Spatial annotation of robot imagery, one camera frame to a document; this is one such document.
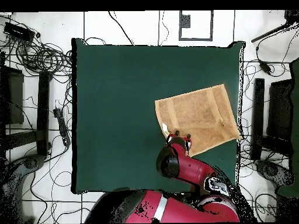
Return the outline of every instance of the power adapter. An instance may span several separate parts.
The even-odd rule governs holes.
[[[23,46],[31,45],[35,35],[35,32],[9,22],[5,22],[4,33],[10,35],[14,42],[19,42]]]
[[[270,66],[268,66],[267,63],[260,60],[259,61],[259,66],[263,70],[264,73],[267,73],[268,75],[271,75],[271,68],[270,68]]]
[[[54,113],[54,117],[57,118],[57,120],[58,120],[59,132],[62,137],[63,145],[65,147],[69,147],[71,144],[71,140],[69,139],[69,136],[68,136],[67,126],[65,124],[62,111],[59,108],[55,108],[53,110],[53,113]]]

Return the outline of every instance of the white sticker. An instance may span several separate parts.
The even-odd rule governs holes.
[[[204,189],[209,192],[216,191],[228,197],[230,196],[227,190],[227,186],[224,183],[222,183],[218,178],[215,177],[210,177],[205,179]]]
[[[163,133],[168,137],[169,135],[169,132],[168,132],[168,129],[167,129],[167,125],[162,123],[162,130],[163,130]]]

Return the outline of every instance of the towel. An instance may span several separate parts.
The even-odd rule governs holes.
[[[155,111],[165,138],[191,135],[190,156],[241,139],[224,84],[156,100]]]

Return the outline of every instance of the green tabletop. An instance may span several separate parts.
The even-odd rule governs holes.
[[[156,171],[165,138],[154,101],[223,83],[237,120],[240,52],[245,43],[218,48],[72,42],[73,54],[77,52],[73,191],[189,191],[186,183]],[[235,182],[236,154],[233,140],[195,158],[218,166]]]

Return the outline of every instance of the black cable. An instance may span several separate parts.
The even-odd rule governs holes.
[[[27,29],[30,29],[32,31],[34,31],[35,33],[38,33],[36,30],[34,29],[31,29],[29,27],[27,27],[25,24],[23,23],[19,23],[17,21],[14,21],[16,22],[18,25],[22,25],[24,26],[25,28]],[[90,39],[99,39],[99,40],[102,40],[100,38],[95,38],[95,37],[91,37]],[[72,95],[71,95],[71,89],[72,89],[72,86],[71,86],[71,65],[72,65],[72,61],[71,61],[71,50],[68,51],[66,54],[63,53],[63,50],[55,45],[55,44],[51,44],[51,43],[47,43],[47,44],[43,44],[41,42],[41,38],[40,37],[34,37],[34,42],[32,42],[31,45],[29,45],[27,48],[24,48],[24,47],[21,47],[20,44],[17,44],[16,42],[13,42],[11,40],[11,37],[10,36],[7,36],[6,37],[6,40],[4,41],[4,44],[1,45],[2,49],[3,48],[9,48],[9,55],[10,56],[12,54],[12,51],[14,50],[15,48],[15,55],[18,59],[19,62],[14,62],[18,68],[18,65],[21,65],[24,67],[25,71],[30,75],[30,76],[26,76],[25,77],[38,77],[39,75],[34,75],[32,74],[31,72],[33,73],[37,73],[39,74],[40,71],[50,71],[53,75],[53,79],[59,83],[64,83],[67,85],[66,87],[66,91],[65,91],[65,99],[64,99],[64,102],[62,104],[62,112],[64,110],[64,108],[66,107],[68,109],[68,114],[71,114],[69,112],[69,107],[68,107],[68,104],[72,104]],[[56,78],[56,76],[67,76],[68,79],[65,80],[65,81],[61,81],[61,80],[58,80]],[[37,106],[34,101],[33,101],[33,98],[32,96],[28,97],[27,99],[25,100],[29,100],[31,98],[31,101],[32,103]],[[28,120],[28,123],[31,127],[31,130],[34,131],[30,121],[29,121],[29,118],[28,116],[26,115],[26,113],[21,109],[20,106],[18,106],[17,104],[14,104],[14,103],[11,103],[9,102],[10,104],[13,104],[15,107],[19,108],[26,116],[27,120]],[[25,153],[25,156],[26,154],[34,149],[34,148],[31,148],[29,149],[26,153]],[[52,157],[52,152],[51,152],[51,156],[48,160],[45,160],[44,162],[49,162],[49,171],[42,177],[44,178],[48,173],[50,173],[50,177],[53,181],[53,185],[56,184],[57,186],[61,186],[63,187],[63,185],[59,185],[55,182],[55,180],[58,178],[58,176],[62,173],[69,173],[68,171],[63,171],[61,172],[54,180],[52,178],[52,175],[51,175],[51,169],[53,167],[56,166],[56,164],[58,163],[58,161],[60,160],[60,158],[62,157],[62,155],[68,150],[69,147],[65,148],[65,150],[59,154],[59,155],[56,155],[54,157]],[[58,160],[56,161],[56,163],[54,164],[53,167],[51,167],[51,160],[55,159],[56,157],[59,157]],[[31,183],[31,186],[29,188],[29,190],[32,192],[32,194],[35,196],[32,188],[39,182],[37,181],[35,184],[34,183],[34,180],[32,181]],[[53,191],[51,191],[51,196],[52,196],[52,207],[51,207],[51,216],[54,216],[54,212],[55,212],[55,209],[57,207],[57,204],[54,203],[53,204]],[[44,210],[43,214],[39,217],[39,220],[38,220],[38,223],[40,222],[40,219],[42,218],[42,216],[44,215],[45,211],[47,210],[47,203],[46,203],[46,209]]]
[[[85,42],[87,43],[87,41],[88,41],[89,39],[100,40],[100,41],[102,41],[102,42],[103,42],[103,45],[106,45],[106,42],[105,42],[105,41],[104,41],[102,38],[90,37],[90,38],[86,39],[86,40],[85,40]]]
[[[270,204],[268,204],[267,205],[267,208],[268,208],[268,210],[269,211],[267,211],[267,210],[265,210],[265,208],[264,207],[257,207],[257,200],[258,200],[258,198],[259,197],[261,197],[261,196],[263,196],[263,195],[267,195],[267,196],[269,196],[269,197],[272,197],[272,198],[274,198],[275,200],[276,200],[276,197],[274,197],[273,195],[271,195],[271,194],[269,194],[269,193],[261,193],[261,194],[259,194],[256,198],[255,198],[255,212],[256,212],[256,215],[258,216],[258,218],[259,218],[259,220],[261,221],[261,222],[263,222],[263,220],[260,218],[260,216],[259,216],[259,213],[258,213],[258,211],[259,212],[261,212],[260,211],[260,209],[262,208],[263,210],[264,210],[264,212],[261,212],[261,213],[269,213],[269,214],[271,214],[272,216],[274,216],[275,217],[275,211],[274,211],[274,207],[273,206],[271,206]]]
[[[83,209],[87,210],[88,212],[90,212],[90,210],[88,208],[81,208],[81,209],[78,209],[77,211],[72,211],[72,212],[65,212],[65,213],[62,213],[59,215],[59,217],[56,219],[56,221],[54,222],[54,224],[57,223],[58,219],[62,216],[62,215],[69,215],[69,214],[73,214],[73,213],[77,213],[79,211],[82,211]]]
[[[131,43],[131,45],[133,46],[134,43],[133,41],[128,37],[128,35],[126,34],[126,32],[124,31],[123,27],[121,26],[121,24],[119,24],[119,22],[110,14],[110,11],[108,11],[110,17],[120,26],[120,28],[122,29],[122,31],[124,32],[124,35],[126,35],[127,39],[129,40],[129,42]]]
[[[163,44],[164,41],[167,41],[167,38],[168,38],[168,35],[169,35],[169,30],[168,30],[168,28],[164,25],[164,14],[165,14],[165,11],[163,11],[162,24],[163,24],[164,28],[167,29],[167,36],[166,36],[166,39],[162,41],[161,45]]]
[[[31,191],[32,195],[34,195],[36,198],[38,198],[39,200],[43,201],[43,202],[46,204],[46,208],[44,209],[44,212],[40,215],[40,217],[39,217],[39,219],[38,219],[38,221],[37,221],[37,224],[39,224],[41,217],[45,214],[45,212],[46,212],[46,210],[47,210],[47,208],[48,208],[48,203],[45,202],[45,200],[43,200],[43,199],[41,199],[40,197],[38,197],[38,196],[33,192],[33,190],[32,190],[32,184],[33,184],[33,182],[34,182],[34,180],[35,180],[35,176],[36,176],[36,174],[35,174],[35,172],[34,172],[34,173],[33,173],[33,180],[32,180],[31,185],[30,185],[30,191]]]

